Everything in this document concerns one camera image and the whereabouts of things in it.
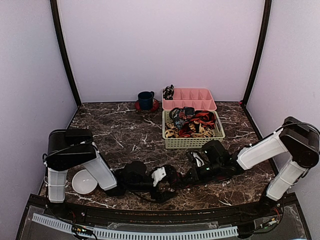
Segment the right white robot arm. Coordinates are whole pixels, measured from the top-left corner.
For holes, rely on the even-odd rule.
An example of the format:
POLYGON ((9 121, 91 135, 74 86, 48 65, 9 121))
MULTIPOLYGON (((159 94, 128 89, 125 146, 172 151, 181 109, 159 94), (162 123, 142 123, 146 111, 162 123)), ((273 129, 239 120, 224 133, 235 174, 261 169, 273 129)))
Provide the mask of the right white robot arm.
POLYGON ((304 178, 320 160, 320 131, 310 123, 289 116, 268 136, 230 154, 218 140, 202 146, 204 157, 197 151, 186 155, 195 166, 187 173, 191 184, 224 181, 240 175, 254 166, 287 154, 288 160, 275 178, 264 188, 255 213, 266 217, 288 189, 304 178))

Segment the red saucer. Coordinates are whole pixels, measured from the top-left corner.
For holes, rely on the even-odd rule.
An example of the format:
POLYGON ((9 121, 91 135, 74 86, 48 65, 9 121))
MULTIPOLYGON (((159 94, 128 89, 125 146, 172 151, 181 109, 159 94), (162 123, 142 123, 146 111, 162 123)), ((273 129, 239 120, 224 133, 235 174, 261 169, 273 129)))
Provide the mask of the red saucer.
POLYGON ((155 112, 155 111, 157 111, 157 110, 159 109, 159 107, 160 107, 160 103, 159 103, 159 101, 156 100, 156 99, 153 100, 152 108, 149 109, 149 110, 143 110, 143 109, 141 109, 138 100, 134 103, 134 108, 135 108, 135 110, 138 111, 138 112, 155 112))

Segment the yellow insect print tie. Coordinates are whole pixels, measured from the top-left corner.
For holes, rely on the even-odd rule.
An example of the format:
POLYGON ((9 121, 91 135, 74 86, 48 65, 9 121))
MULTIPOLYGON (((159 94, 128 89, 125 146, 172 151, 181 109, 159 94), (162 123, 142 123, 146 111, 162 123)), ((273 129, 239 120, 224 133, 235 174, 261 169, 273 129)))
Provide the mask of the yellow insect print tie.
POLYGON ((181 129, 173 123, 165 124, 165 138, 213 138, 214 125, 207 125, 198 121, 186 122, 181 129))

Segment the dark floral tie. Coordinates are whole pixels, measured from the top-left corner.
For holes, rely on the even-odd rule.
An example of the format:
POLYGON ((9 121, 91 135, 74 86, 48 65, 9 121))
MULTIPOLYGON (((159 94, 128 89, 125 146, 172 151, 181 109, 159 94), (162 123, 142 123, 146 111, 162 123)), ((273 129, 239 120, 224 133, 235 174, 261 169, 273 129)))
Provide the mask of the dark floral tie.
POLYGON ((175 107, 169 112, 169 117, 172 120, 175 127, 179 130, 185 123, 189 122, 195 115, 195 109, 193 107, 175 107))

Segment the left black corner post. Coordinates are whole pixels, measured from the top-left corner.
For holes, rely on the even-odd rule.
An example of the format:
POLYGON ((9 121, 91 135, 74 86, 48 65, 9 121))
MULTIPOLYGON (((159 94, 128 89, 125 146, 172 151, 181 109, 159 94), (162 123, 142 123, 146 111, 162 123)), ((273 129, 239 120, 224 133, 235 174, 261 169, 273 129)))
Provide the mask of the left black corner post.
POLYGON ((62 63, 64 66, 64 70, 67 76, 68 84, 71 89, 72 96, 74 98, 75 104, 77 108, 79 108, 82 105, 82 101, 78 92, 78 89, 76 87, 76 82, 73 76, 69 56, 67 53, 67 48, 65 44, 65 39, 64 39, 64 34, 63 34, 63 29, 61 25, 61 20, 60 20, 60 14, 59 14, 59 9, 58 9, 58 1, 57 0, 50 0, 50 8, 51 8, 51 14, 52 14, 52 19, 53 19, 53 24, 54 24, 54 29, 55 29, 55 34, 57 38, 57 43, 62 59, 62 63))

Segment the black red striped tie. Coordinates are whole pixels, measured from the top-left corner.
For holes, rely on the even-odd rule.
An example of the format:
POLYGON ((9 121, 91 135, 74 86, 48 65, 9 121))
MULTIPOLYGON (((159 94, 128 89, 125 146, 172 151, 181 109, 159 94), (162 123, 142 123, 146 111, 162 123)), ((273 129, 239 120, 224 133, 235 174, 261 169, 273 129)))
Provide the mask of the black red striped tie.
POLYGON ((216 119, 215 114, 211 111, 196 111, 194 117, 189 122, 197 121, 202 124, 214 126, 215 129, 216 119))

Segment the pink divided organizer box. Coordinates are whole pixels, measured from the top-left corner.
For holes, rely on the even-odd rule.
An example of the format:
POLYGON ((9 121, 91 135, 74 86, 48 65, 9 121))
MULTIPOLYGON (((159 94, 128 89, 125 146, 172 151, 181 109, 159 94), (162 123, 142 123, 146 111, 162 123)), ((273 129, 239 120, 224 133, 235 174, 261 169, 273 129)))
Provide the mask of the pink divided organizer box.
POLYGON ((170 111, 174 108, 192 107, 197 110, 215 111, 214 98, 207 88, 174 88, 171 99, 162 93, 162 109, 170 111))

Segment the white bowl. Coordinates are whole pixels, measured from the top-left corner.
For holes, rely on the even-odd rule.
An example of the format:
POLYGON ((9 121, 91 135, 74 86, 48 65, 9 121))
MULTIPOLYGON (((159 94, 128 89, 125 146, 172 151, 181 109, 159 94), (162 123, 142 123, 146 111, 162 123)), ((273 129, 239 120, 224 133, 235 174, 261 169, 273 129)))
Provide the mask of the white bowl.
POLYGON ((83 169, 74 175, 71 185, 76 193, 88 195, 96 189, 98 182, 86 169, 83 169))

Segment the rolled black floral tie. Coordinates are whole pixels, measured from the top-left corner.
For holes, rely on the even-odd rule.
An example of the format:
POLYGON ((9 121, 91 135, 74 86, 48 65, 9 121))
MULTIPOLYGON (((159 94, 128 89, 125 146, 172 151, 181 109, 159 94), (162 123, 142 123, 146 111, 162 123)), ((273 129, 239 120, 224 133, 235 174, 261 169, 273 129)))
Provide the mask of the rolled black floral tie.
POLYGON ((173 84, 171 84, 170 86, 167 86, 162 91, 163 99, 164 100, 173 100, 174 92, 175 92, 175 87, 173 84))

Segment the right black corner post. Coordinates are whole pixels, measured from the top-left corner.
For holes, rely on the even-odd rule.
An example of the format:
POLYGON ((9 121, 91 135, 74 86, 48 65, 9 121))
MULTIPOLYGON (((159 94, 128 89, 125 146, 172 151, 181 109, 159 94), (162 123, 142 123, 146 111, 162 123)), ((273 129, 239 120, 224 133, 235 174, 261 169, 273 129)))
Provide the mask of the right black corner post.
POLYGON ((260 26, 260 31, 259 31, 259 36, 258 36, 258 41, 257 41, 257 46, 256 46, 256 51, 252 63, 252 68, 250 71, 250 75, 248 78, 247 86, 243 95, 243 99, 241 100, 241 105, 246 108, 247 104, 250 100, 250 96, 255 84, 255 80, 258 74, 258 69, 260 66, 264 46, 265 46, 265 41, 266 41, 266 36, 267 36, 267 31, 268 31, 268 26, 269 26, 269 20, 270 20, 270 15, 271 15, 271 8, 272 8, 272 0, 265 0, 264 1, 264 8, 263 8, 263 14, 262 14, 262 20, 261 20, 261 26, 260 26))

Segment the green perforated plastic basket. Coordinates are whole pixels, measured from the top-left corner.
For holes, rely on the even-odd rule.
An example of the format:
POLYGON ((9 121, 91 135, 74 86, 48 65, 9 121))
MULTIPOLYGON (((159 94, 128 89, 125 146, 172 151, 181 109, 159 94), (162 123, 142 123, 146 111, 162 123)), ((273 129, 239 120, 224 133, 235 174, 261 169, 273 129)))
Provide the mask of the green perforated plastic basket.
POLYGON ((162 112, 162 138, 166 149, 200 149, 211 140, 222 142, 225 132, 216 111, 201 111, 178 129, 170 111, 162 112))

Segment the dark blue mug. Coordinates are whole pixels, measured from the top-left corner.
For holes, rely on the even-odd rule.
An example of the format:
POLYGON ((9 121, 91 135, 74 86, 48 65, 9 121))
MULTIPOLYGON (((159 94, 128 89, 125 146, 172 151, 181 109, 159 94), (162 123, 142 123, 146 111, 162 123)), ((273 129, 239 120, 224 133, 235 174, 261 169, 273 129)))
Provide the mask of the dark blue mug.
POLYGON ((143 91, 138 94, 138 103, 141 110, 149 111, 153 108, 154 95, 153 91, 143 91))

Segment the black corner post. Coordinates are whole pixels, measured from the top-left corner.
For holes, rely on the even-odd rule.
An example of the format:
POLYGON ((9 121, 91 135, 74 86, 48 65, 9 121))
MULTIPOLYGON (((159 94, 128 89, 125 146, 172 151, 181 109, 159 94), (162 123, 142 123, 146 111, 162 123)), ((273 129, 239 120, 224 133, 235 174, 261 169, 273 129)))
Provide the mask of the black corner post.
POLYGON ((59 9, 58 9, 58 1, 57 0, 50 0, 50 8, 51 8, 51 14, 52 14, 52 19, 53 19, 53 24, 54 24, 54 29, 55 29, 55 34, 57 38, 57 43, 62 59, 62 63, 64 66, 64 70, 67 76, 68 84, 71 89, 72 96, 74 98, 75 104, 77 108, 79 108, 82 105, 82 101, 78 92, 78 89, 76 87, 76 82, 73 76, 69 56, 67 53, 67 48, 65 44, 65 39, 64 39, 64 34, 63 34, 63 29, 61 25, 61 20, 60 20, 60 14, 59 14, 59 9))
POLYGON ((241 100, 241 105, 246 108, 247 104, 250 100, 250 96, 255 84, 255 80, 258 74, 258 69, 260 66, 264 46, 265 46, 265 41, 266 41, 266 36, 267 36, 267 31, 268 31, 268 26, 269 26, 269 20, 270 20, 270 15, 271 15, 271 8, 272 8, 272 0, 265 0, 264 1, 264 8, 263 8, 263 14, 262 14, 262 20, 261 20, 261 26, 260 26, 260 31, 259 31, 259 36, 258 36, 258 41, 257 41, 257 46, 256 46, 256 51, 252 63, 252 68, 250 71, 250 75, 248 78, 247 86, 243 95, 243 99, 241 100))

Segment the black front rail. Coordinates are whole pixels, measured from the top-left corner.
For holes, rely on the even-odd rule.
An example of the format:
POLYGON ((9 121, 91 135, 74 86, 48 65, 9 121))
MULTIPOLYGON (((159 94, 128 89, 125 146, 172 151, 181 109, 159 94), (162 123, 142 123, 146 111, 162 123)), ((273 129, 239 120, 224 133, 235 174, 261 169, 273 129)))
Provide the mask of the black front rail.
POLYGON ((277 215, 274 208, 258 212, 258 203, 195 210, 124 210, 96 207, 70 202, 51 203, 52 212, 80 224, 193 224, 206 221, 246 224, 260 217, 277 215))

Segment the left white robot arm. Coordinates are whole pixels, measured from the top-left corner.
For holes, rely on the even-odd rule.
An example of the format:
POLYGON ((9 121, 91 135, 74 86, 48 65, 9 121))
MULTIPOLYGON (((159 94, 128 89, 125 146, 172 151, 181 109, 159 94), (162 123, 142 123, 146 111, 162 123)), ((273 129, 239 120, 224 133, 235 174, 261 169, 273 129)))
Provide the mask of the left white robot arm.
POLYGON ((135 195, 144 192, 150 194, 149 202, 164 203, 176 196, 175 191, 160 191, 158 186, 162 180, 170 183, 176 177, 172 166, 164 165, 147 174, 143 162, 133 161, 121 169, 111 170, 88 129, 53 130, 42 161, 47 169, 50 208, 60 218, 67 218, 71 213, 70 206, 64 202, 65 185, 68 170, 77 166, 83 166, 110 197, 123 196, 126 192, 135 195))

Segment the red navy striped tie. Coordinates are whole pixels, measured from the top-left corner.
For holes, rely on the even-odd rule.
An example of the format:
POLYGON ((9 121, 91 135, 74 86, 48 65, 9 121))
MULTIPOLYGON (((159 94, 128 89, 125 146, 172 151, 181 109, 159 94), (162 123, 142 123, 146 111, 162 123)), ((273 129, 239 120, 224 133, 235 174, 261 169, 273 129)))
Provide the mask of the red navy striped tie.
POLYGON ((191 189, 194 187, 205 186, 208 184, 219 184, 224 181, 230 180, 232 177, 225 175, 211 176, 205 179, 194 179, 188 176, 180 176, 175 182, 171 183, 170 186, 175 190, 191 189))

